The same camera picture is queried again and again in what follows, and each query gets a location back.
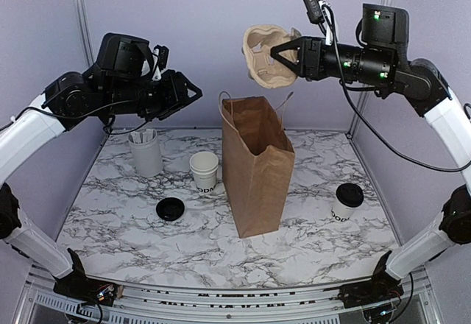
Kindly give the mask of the brown pulp cup carrier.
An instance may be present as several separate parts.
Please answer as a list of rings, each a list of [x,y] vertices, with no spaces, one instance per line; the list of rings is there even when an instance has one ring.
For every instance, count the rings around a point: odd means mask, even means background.
[[[292,28],[290,32],[273,24],[251,26],[244,33],[242,52],[245,56],[249,77],[267,89],[292,85],[297,75],[270,55],[272,47],[288,43],[301,37]]]

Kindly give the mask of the brown paper bag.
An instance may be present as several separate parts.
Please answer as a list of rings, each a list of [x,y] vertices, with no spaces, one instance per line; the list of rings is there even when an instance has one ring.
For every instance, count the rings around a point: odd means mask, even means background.
[[[276,231],[286,203],[295,152],[283,120],[263,96],[219,94],[222,180],[241,239]]]

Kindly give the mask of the white paper cup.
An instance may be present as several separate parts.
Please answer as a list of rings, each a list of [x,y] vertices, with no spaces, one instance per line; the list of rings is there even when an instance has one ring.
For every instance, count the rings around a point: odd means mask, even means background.
[[[339,200],[335,200],[331,205],[330,215],[334,221],[344,223],[350,219],[356,210],[356,207],[350,207]]]

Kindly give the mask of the black plastic cup lid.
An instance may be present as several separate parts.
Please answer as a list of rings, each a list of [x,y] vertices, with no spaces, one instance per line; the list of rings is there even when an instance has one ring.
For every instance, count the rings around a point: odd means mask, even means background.
[[[364,202],[363,189],[354,183],[342,183],[336,189],[337,200],[349,208],[357,208]]]

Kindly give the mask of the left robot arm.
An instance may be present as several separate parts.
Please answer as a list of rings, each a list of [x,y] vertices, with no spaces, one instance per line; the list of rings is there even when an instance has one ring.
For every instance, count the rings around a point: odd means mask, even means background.
[[[165,46],[107,33],[88,69],[59,76],[1,130],[1,239],[41,265],[58,294],[105,303],[114,299],[118,287],[88,277],[78,254],[61,247],[28,217],[34,207],[53,211],[57,187],[52,179],[30,177],[15,193],[11,178],[42,147],[87,118],[98,118],[106,128],[118,115],[135,114],[147,123],[200,99],[202,91],[195,84],[168,68],[168,56]]]

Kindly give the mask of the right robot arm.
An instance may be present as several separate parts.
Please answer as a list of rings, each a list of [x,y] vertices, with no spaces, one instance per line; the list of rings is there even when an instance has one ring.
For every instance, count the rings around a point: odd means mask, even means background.
[[[401,8],[363,4],[357,42],[339,40],[336,16],[323,0],[305,0],[309,21],[322,35],[302,36],[273,47],[271,57],[308,81],[339,80],[345,94],[371,91],[381,99],[404,98],[436,135],[448,166],[413,159],[434,172],[458,174],[439,213],[415,236],[380,257],[370,278],[343,285],[345,307],[385,301],[403,293],[402,280],[449,248],[470,242],[470,116],[440,70],[425,58],[409,59],[409,15]]]

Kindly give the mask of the white sugar packets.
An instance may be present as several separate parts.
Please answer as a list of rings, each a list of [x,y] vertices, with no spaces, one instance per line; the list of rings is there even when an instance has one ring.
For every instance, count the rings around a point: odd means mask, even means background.
[[[155,137],[155,130],[146,128],[145,130],[136,130],[130,133],[130,140],[134,144],[147,144]]]

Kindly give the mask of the grey cylindrical canister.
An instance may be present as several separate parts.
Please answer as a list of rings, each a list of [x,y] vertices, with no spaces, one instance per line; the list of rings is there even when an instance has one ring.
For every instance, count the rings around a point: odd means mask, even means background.
[[[155,137],[147,144],[132,143],[130,133],[128,134],[128,143],[131,149],[134,167],[140,176],[154,177],[163,171],[163,159],[156,130]]]

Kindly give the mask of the stack of white paper cups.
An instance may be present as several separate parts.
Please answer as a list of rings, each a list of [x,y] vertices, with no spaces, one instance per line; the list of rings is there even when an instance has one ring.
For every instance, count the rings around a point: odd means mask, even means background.
[[[190,170],[199,192],[210,193],[216,186],[216,175],[219,168],[217,155],[209,151],[193,154],[189,159]]]

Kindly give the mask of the left aluminium frame post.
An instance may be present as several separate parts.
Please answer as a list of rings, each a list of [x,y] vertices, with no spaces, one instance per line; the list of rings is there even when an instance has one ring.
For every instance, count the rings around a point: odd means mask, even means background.
[[[87,66],[91,66],[93,64],[93,49],[91,45],[85,0],[73,0],[73,3],[77,16],[79,38],[82,44],[85,62],[87,63]]]

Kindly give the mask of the front aluminium rail base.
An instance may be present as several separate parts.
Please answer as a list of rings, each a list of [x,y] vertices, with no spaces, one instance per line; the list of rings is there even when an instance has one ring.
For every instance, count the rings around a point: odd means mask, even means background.
[[[377,300],[354,303],[358,281],[265,289],[197,289],[116,282],[114,291],[77,300],[54,292],[33,264],[14,323],[442,323],[424,270]]]

